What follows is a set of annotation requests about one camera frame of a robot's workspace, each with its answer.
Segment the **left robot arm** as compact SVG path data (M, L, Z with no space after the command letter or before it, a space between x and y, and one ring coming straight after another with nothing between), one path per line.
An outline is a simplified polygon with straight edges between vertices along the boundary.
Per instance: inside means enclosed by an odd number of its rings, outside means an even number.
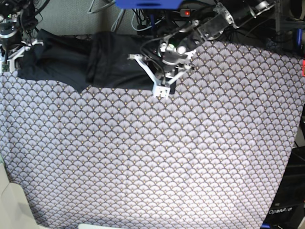
M219 38L225 29L238 29L275 6L274 0L221 0L213 6L212 17L198 9L190 19L157 38L144 42L139 54L130 54L153 82L154 97L168 98L172 84L194 71L191 59L196 49Z

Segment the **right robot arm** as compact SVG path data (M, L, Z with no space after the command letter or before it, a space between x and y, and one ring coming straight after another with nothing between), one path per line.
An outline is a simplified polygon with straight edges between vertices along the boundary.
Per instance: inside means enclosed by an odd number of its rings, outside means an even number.
M46 7L38 0L2 0L0 2L0 73L14 72L26 51L43 41L32 36L39 21L36 16Z

